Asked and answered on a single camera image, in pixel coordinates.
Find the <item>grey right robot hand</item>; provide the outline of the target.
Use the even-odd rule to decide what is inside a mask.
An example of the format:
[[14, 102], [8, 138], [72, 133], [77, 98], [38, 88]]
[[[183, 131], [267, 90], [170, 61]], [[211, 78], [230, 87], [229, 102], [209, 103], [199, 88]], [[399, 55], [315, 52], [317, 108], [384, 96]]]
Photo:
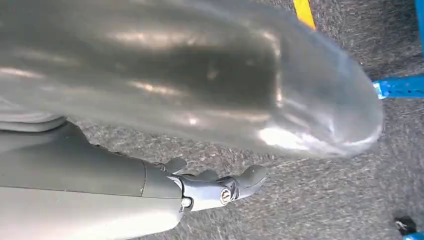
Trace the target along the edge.
[[3, 0], [0, 237], [127, 240], [253, 195], [267, 170], [182, 174], [89, 143], [70, 116], [279, 155], [349, 158], [379, 138], [361, 66], [246, 0]]

